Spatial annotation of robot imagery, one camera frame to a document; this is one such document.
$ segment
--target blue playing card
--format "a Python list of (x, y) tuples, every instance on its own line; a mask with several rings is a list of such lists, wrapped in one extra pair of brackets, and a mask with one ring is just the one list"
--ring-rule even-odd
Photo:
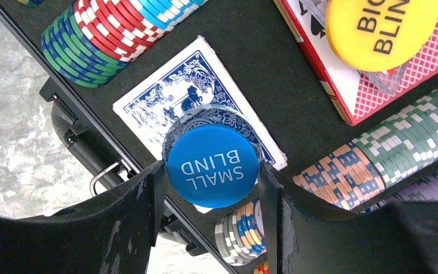
[[(202, 37), (119, 99), (113, 110), (152, 155), (162, 159), (164, 138), (172, 124), (185, 111), (209, 104), (240, 112), (259, 137), (264, 159), (278, 170), (286, 167), (285, 155)], [(223, 115), (217, 119), (233, 128), (250, 130), (242, 118)]]

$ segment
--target poker chip case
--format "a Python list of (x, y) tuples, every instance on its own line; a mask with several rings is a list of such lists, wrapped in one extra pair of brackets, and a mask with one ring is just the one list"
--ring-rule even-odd
[[(55, 97), (73, 109), (83, 124), (95, 127), (136, 171), (151, 165), (155, 159), (115, 115), (112, 104), (199, 35), (205, 37), (215, 50), (280, 149), (286, 153), (288, 166), (281, 172), (288, 178), (438, 87), (437, 74), (367, 121), (351, 127), (336, 113), (272, 0), (210, 0), (108, 84), (95, 89), (86, 88), (65, 80), (50, 67), (39, 46), (41, 33), (70, 4), (72, 1), (69, 0), (50, 0), (27, 9), (17, 1), (0, 0), (0, 20), (59, 86)], [(438, 162), (355, 211), (360, 212), (391, 196), (437, 168)], [(165, 204), (230, 273), (246, 274), (253, 273), (255, 267), (264, 263), (266, 254), (246, 266), (227, 264), (217, 249), (214, 226), (224, 216), (258, 197), (261, 191), (264, 189), (256, 186), (242, 202), (206, 214), (197, 212), (174, 191), (167, 193)], [(268, 223), (265, 226), (267, 231), (270, 230)], [(268, 257), (276, 256), (271, 254), (275, 251), (275, 248), (268, 249)]]

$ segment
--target red checkered pattern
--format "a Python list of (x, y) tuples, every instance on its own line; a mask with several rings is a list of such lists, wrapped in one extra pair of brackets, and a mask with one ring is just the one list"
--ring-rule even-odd
[(409, 61), (404, 78), (394, 96), (381, 93), (370, 80), (360, 76), (360, 85), (355, 105), (354, 118), (365, 119), (378, 108), (382, 108), (398, 97), (404, 95), (420, 83), (438, 73), (438, 21), (434, 32), (424, 47)]

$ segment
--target blue disc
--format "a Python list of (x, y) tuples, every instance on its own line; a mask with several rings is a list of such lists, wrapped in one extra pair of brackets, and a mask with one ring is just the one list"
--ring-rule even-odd
[(254, 187), (256, 151), (239, 132), (206, 124), (186, 132), (167, 160), (172, 185), (192, 204), (223, 208), (241, 201)]

